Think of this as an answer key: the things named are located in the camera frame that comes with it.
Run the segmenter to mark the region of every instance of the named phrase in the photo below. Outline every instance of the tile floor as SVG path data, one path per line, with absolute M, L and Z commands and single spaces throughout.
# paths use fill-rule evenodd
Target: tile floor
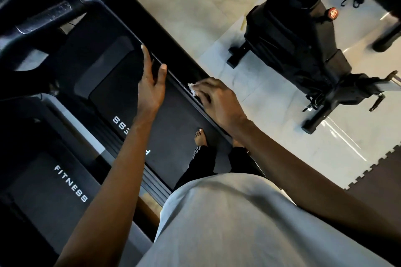
M 265 0 L 138 0 L 174 39 L 211 76 L 218 77 L 237 94 L 248 115 L 278 143 L 342 188 L 348 188 L 365 170 L 401 141 L 399 93 L 386 94 L 375 112 L 375 98 L 357 106 L 339 106 L 313 135 L 300 125 L 311 116 L 301 110 L 308 103 L 297 90 L 252 53 L 235 69 L 225 62 L 228 48 L 243 42 L 244 14 Z M 395 20 L 373 0 L 354 9 L 343 0 L 323 0 L 336 6 L 336 39 L 353 72 L 385 77 L 400 67 L 401 40 L 385 53 L 370 44 Z

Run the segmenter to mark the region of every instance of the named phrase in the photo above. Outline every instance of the t-shirt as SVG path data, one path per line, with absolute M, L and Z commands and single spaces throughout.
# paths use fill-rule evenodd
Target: t-shirt
M 168 198 L 138 266 L 392 266 L 298 208 L 267 179 L 227 173 Z

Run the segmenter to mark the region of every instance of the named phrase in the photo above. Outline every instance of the person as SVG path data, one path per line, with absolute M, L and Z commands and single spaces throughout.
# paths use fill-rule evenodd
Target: person
M 165 93 L 167 66 L 161 65 L 155 81 L 149 53 L 142 49 L 138 113 L 57 267 L 119 263 L 140 190 L 150 129 Z M 232 173 L 214 175 L 211 157 L 198 155 L 208 150 L 199 131 L 199 152 L 166 201 L 154 244 L 138 266 L 401 265 L 401 239 L 392 225 L 264 134 L 223 82 L 211 77 L 193 89 L 208 115 L 238 141 L 234 144 L 250 150 L 261 170 L 293 202 L 274 183 L 246 173 L 238 163 L 232 164 Z M 236 166 L 240 173 L 235 173 Z

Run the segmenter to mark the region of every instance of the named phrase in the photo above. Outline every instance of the foot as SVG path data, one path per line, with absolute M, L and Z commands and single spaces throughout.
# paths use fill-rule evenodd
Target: foot
M 197 144 L 197 146 L 206 146 L 207 147 L 206 135 L 204 134 L 203 129 L 199 129 L 195 133 L 195 143 Z
M 243 144 L 241 144 L 237 140 L 233 139 L 233 148 L 235 148 L 235 147 L 245 148 L 245 146 Z

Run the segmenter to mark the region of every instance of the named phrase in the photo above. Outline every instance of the person's left arm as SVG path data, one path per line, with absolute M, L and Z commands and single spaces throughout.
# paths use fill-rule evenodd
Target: person's left arm
M 138 112 L 98 194 L 74 229 L 55 266 L 117 266 L 131 228 L 139 196 L 145 151 L 153 120 L 165 93 L 167 66 L 155 82 L 152 62 L 143 49 L 143 77 Z

